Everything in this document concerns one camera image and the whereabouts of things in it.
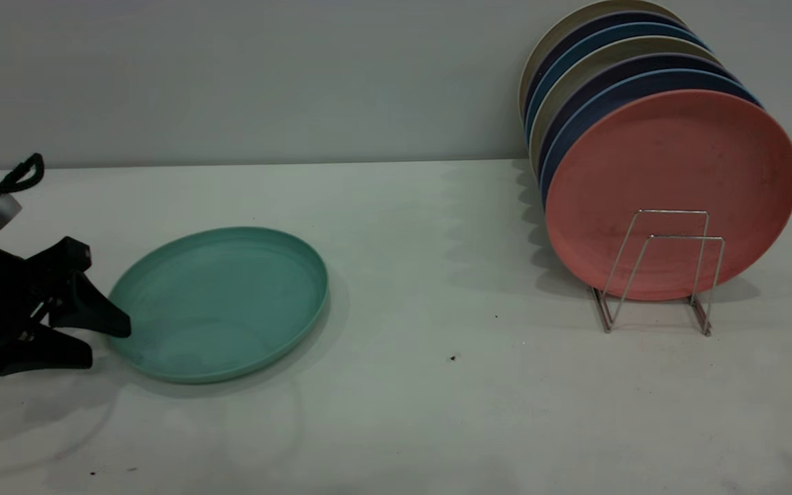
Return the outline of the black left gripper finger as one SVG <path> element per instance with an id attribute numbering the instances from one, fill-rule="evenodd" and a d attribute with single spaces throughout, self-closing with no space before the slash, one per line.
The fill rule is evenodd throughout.
<path id="1" fill-rule="evenodd" d="M 129 338 L 132 334 L 128 314 L 101 294 L 82 272 L 70 275 L 54 292 L 48 324 L 53 328 L 87 329 L 113 338 Z"/>
<path id="2" fill-rule="evenodd" d="M 92 367 L 87 342 L 53 329 L 37 329 L 0 348 L 0 377 L 41 370 L 86 370 Z"/>

